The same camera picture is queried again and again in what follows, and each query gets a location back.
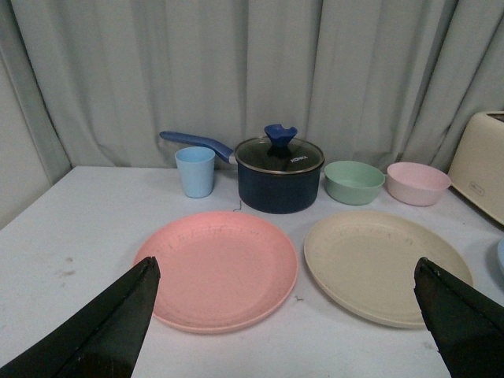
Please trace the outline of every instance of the table surface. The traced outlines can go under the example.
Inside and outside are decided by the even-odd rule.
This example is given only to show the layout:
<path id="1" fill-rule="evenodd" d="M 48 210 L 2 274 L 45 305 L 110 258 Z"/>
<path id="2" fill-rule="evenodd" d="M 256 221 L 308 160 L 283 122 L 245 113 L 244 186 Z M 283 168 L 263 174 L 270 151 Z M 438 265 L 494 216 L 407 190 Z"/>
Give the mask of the table surface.
<path id="1" fill-rule="evenodd" d="M 321 177 L 318 198 L 293 214 L 241 204 L 236 171 L 217 171 L 206 198 L 184 196 L 176 169 L 76 167 L 0 231 L 0 366 L 85 306 L 132 266 L 142 243 L 165 224 L 215 210 L 236 210 L 278 226 L 292 240 L 296 285 L 273 314 L 221 335 L 150 322 L 134 377 L 449 377 L 430 332 L 390 328 L 352 314 L 314 283 L 303 242 L 320 220 L 375 210 L 435 232 L 465 259 L 475 288 L 504 305 L 496 257 L 502 227 L 448 191 L 434 206 L 408 206 L 383 189 L 372 203 L 332 200 Z"/>

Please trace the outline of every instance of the toaster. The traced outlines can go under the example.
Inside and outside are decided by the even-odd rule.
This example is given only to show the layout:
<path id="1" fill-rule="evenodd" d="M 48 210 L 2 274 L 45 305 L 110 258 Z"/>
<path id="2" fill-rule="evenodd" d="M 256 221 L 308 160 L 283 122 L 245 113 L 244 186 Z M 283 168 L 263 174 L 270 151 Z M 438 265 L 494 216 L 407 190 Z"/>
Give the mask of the toaster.
<path id="1" fill-rule="evenodd" d="M 504 112 L 471 117 L 448 176 L 453 188 L 504 225 Z"/>

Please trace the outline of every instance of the saucepan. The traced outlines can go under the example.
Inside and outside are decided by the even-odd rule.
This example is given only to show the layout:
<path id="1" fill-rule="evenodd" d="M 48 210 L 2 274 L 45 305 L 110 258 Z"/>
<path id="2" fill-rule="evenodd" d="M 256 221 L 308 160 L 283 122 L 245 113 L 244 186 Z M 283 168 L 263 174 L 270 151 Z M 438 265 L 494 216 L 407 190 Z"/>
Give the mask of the saucepan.
<path id="1" fill-rule="evenodd" d="M 265 136 L 247 139 L 234 150 L 215 139 L 180 132 L 161 132 L 163 139 L 205 146 L 223 161 L 238 165 L 239 197 L 265 213 L 295 213 L 317 198 L 324 153 L 314 144 L 295 138 L 296 128 L 265 127 Z"/>

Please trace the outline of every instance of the pot lid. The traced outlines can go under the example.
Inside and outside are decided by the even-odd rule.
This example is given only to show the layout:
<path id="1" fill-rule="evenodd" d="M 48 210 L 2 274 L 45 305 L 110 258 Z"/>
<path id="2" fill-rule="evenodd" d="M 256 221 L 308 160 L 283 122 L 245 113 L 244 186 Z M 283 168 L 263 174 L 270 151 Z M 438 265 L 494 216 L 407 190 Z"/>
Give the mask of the pot lid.
<path id="1" fill-rule="evenodd" d="M 312 143 L 293 138 L 287 145 L 279 146 L 275 140 L 270 140 L 272 137 L 268 128 L 271 126 L 265 128 L 269 136 L 248 139 L 236 147 L 235 157 L 238 163 L 254 171 L 274 174 L 303 173 L 324 164 L 322 150 Z"/>

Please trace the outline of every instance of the blue handle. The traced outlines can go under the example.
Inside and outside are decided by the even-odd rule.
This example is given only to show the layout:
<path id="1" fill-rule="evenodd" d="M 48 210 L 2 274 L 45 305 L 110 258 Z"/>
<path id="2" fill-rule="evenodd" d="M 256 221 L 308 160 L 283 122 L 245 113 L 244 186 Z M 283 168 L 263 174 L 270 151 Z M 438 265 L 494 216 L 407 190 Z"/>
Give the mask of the blue handle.
<path id="1" fill-rule="evenodd" d="M 215 139 L 204 136 L 184 134 L 182 132 L 160 132 L 159 136 L 172 142 L 191 144 L 192 146 L 208 147 L 215 151 L 215 154 L 226 163 L 232 163 L 229 158 L 233 150 Z"/>
<path id="2" fill-rule="evenodd" d="M 298 129 L 284 128 L 281 124 L 270 124 L 265 127 L 265 133 L 273 146 L 284 148 L 298 134 Z"/>

